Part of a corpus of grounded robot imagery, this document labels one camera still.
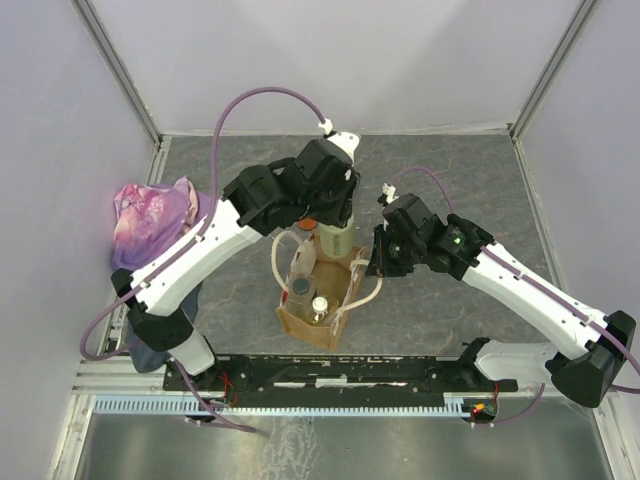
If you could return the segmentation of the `green bottle white cap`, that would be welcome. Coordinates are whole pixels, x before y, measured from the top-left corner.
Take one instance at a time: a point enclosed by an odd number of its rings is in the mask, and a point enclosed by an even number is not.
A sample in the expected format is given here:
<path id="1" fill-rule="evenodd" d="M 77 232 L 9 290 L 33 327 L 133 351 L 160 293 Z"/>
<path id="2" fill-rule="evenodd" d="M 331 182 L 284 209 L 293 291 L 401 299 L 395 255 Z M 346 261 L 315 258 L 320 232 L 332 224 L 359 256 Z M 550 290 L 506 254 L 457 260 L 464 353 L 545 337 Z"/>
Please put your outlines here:
<path id="1" fill-rule="evenodd" d="M 354 245 L 354 217 L 348 219 L 344 227 L 318 224 L 320 246 L 323 253 L 332 259 L 347 256 Z"/>

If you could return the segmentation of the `orange bottle dark blue cap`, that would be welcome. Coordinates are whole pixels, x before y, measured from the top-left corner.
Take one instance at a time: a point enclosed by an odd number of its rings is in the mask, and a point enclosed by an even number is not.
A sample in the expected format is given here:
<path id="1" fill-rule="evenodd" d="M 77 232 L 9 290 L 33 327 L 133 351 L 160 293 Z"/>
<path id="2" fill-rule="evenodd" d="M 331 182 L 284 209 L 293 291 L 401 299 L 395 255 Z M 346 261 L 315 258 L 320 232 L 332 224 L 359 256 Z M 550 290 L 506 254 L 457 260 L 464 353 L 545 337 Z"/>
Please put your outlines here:
<path id="1" fill-rule="evenodd" d="M 317 226 L 317 221 L 311 218 L 305 218 L 298 221 L 298 226 L 303 231 L 312 231 Z"/>

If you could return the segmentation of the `burlap watermelon canvas bag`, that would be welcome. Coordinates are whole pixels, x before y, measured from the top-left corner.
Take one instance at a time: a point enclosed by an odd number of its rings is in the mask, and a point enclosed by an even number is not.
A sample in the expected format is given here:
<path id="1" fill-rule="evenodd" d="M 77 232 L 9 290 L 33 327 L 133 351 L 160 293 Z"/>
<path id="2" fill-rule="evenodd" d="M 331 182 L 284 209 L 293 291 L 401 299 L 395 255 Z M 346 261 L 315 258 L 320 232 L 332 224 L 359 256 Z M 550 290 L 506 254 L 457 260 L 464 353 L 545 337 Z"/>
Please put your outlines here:
<path id="1" fill-rule="evenodd" d="M 282 240 L 297 244 L 285 276 L 277 266 Z M 271 246 L 271 269 L 281 287 L 276 315 L 288 335 L 312 346 L 337 349 L 350 313 L 371 302 L 380 293 L 382 279 L 368 295 L 358 298 L 369 260 L 366 249 L 355 246 L 344 257 L 326 256 L 314 234 L 302 239 L 291 231 L 276 235 Z"/>

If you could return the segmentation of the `clear yellow bottle white cap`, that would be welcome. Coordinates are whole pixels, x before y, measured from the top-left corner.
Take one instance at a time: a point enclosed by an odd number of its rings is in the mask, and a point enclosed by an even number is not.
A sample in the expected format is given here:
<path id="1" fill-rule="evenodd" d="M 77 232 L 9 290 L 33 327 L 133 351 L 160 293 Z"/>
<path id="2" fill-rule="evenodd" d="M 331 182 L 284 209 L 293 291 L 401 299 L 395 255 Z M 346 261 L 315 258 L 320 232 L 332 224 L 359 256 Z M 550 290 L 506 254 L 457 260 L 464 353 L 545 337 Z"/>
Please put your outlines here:
<path id="1" fill-rule="evenodd" d="M 324 296 L 316 296 L 311 303 L 313 316 L 311 321 L 317 325 L 324 321 L 327 313 L 329 312 L 329 302 Z"/>

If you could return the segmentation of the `clear square bottle grey cap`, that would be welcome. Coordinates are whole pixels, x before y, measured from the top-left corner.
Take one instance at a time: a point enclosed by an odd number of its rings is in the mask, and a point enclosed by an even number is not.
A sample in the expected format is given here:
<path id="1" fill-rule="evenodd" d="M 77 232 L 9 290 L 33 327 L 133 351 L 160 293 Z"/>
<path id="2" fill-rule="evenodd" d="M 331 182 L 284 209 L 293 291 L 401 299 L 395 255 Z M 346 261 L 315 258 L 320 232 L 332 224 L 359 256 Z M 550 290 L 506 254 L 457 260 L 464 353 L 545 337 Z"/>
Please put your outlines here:
<path id="1" fill-rule="evenodd" d="M 314 315 L 312 302 L 316 294 L 316 278 L 310 274 L 299 273 L 291 282 L 284 308 L 294 317 L 310 321 Z"/>

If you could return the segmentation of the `pink purple cloth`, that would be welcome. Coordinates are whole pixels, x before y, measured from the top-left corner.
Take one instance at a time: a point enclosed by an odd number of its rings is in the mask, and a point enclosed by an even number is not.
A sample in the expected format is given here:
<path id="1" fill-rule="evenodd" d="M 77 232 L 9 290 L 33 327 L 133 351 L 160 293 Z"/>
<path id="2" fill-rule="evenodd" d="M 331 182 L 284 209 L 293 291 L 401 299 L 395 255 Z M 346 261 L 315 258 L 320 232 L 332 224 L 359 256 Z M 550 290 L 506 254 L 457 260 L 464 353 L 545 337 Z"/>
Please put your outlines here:
<path id="1" fill-rule="evenodd" d="M 209 212 L 211 199 L 185 176 L 173 184 L 127 184 L 114 197 L 112 267 L 135 271 L 162 255 Z"/>

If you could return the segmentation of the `dark blue towel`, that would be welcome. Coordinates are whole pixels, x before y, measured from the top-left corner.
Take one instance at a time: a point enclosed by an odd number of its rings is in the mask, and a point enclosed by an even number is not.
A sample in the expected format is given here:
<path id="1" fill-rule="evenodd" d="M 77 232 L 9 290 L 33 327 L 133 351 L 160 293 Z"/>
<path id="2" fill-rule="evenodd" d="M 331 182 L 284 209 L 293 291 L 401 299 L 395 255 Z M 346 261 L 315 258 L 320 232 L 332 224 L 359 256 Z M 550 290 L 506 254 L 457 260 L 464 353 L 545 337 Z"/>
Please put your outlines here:
<path id="1" fill-rule="evenodd" d="M 169 350 L 188 339 L 194 330 L 198 294 L 198 288 L 192 290 L 168 317 L 147 314 L 136 301 L 127 302 L 125 341 L 138 373 L 160 368 L 169 359 Z"/>

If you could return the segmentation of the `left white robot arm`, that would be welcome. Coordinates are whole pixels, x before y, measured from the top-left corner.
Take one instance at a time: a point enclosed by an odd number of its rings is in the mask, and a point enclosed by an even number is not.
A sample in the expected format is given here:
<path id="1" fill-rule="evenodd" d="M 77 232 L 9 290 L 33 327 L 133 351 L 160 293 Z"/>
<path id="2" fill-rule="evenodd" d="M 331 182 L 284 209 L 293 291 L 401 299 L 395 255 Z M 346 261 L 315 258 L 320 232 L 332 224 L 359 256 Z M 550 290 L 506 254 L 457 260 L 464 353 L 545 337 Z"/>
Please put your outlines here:
<path id="1" fill-rule="evenodd" d="M 224 188 L 214 213 L 150 264 L 116 273 L 113 282 L 130 308 L 137 337 L 154 351 L 168 352 L 197 389 L 215 387 L 221 368 L 181 311 L 182 301 L 236 253 L 304 218 L 317 221 L 328 257 L 345 256 L 353 244 L 359 143 L 356 134 L 337 132 L 311 140 L 297 157 L 245 168 Z"/>

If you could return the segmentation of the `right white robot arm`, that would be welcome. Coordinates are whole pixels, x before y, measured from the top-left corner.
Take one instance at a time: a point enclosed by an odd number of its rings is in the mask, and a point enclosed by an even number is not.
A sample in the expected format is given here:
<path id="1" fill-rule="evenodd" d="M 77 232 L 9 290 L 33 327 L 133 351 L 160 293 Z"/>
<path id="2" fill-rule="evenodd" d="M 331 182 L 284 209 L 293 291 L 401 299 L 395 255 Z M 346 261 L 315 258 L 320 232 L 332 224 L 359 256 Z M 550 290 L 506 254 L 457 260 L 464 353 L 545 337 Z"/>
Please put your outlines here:
<path id="1" fill-rule="evenodd" d="M 378 199 L 383 221 L 374 229 L 369 276 L 399 278 L 425 265 L 474 287 L 537 329 L 545 342 L 483 343 L 457 367 L 459 382 L 478 391 L 500 380 L 550 383 L 589 408 L 615 389 L 631 352 L 635 320 L 622 310 L 606 314 L 580 302 L 518 261 L 494 236 L 456 214 L 445 220 L 416 195 L 398 196 L 386 184 Z"/>

